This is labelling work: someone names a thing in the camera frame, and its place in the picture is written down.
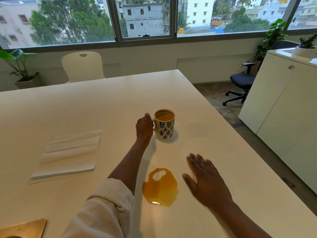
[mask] forearm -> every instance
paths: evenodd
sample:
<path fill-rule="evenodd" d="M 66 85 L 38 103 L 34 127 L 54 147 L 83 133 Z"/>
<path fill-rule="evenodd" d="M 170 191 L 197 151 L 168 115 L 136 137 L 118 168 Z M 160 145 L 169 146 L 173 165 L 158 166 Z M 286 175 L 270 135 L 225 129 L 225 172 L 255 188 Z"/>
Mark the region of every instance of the forearm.
<path fill-rule="evenodd" d="M 147 144 L 143 141 L 136 140 L 123 160 L 121 160 L 117 167 L 108 176 L 108 178 L 121 180 L 133 195 L 141 159 L 146 147 Z"/>
<path fill-rule="evenodd" d="M 217 212 L 237 238 L 272 238 L 255 224 L 235 203 Z"/>

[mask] floor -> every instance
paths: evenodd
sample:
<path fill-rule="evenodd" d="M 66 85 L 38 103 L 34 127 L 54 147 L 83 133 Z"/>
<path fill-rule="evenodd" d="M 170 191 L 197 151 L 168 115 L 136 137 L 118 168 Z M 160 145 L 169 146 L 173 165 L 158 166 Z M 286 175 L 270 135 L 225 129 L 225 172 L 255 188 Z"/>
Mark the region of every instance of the floor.
<path fill-rule="evenodd" d="M 232 94 L 225 96 L 227 91 L 242 94 L 244 91 L 231 82 L 197 84 L 194 86 L 317 216 L 317 195 L 238 118 L 243 105 L 241 100 L 229 102 L 227 106 L 222 105 L 223 101 L 236 97 Z"/>

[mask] rolled-up sleeve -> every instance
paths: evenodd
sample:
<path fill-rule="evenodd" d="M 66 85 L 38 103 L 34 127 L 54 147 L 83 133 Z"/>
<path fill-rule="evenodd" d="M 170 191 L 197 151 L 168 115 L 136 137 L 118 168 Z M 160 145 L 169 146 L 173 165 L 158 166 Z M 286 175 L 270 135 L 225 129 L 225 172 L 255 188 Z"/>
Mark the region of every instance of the rolled-up sleeve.
<path fill-rule="evenodd" d="M 106 179 L 71 219 L 61 238 L 126 238 L 133 204 L 134 196 L 121 180 Z"/>

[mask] hand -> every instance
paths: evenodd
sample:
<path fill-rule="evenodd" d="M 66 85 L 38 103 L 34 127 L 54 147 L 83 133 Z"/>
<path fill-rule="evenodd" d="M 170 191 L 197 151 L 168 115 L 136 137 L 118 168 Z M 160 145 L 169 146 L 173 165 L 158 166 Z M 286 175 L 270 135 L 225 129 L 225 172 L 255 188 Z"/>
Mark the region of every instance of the hand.
<path fill-rule="evenodd" d="M 233 203 L 228 187 L 210 160 L 204 160 L 201 155 L 196 157 L 190 153 L 187 161 L 197 178 L 197 184 L 188 174 L 183 174 L 183 179 L 201 204 L 217 213 Z"/>
<path fill-rule="evenodd" d="M 151 115 L 145 113 L 143 118 L 140 118 L 135 125 L 137 129 L 137 142 L 140 142 L 142 145 L 149 145 L 151 137 L 153 135 L 153 124 Z"/>

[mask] white chair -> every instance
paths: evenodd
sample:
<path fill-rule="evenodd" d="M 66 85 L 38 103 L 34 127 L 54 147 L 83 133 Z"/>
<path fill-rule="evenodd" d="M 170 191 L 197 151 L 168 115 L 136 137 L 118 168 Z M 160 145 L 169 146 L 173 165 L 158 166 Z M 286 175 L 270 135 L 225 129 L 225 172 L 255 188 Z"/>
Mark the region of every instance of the white chair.
<path fill-rule="evenodd" d="M 61 59 L 69 82 L 103 79 L 102 59 L 96 52 L 75 52 Z"/>

